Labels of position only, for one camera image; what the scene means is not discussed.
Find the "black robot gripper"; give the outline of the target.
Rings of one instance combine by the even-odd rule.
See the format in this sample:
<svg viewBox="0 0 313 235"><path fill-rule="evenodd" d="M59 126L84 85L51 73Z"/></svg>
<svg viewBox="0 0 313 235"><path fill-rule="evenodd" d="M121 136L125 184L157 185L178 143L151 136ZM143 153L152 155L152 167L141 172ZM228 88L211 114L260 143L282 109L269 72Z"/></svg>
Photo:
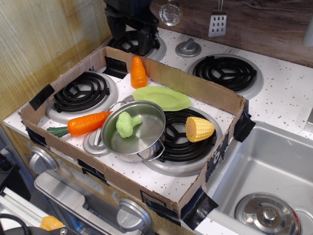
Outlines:
<svg viewBox="0 0 313 235"><path fill-rule="evenodd" d="M138 30L138 53L146 55L151 49L159 49L157 39L158 19L150 10L150 0L106 0L106 16L114 39L120 39L126 26Z"/></svg>

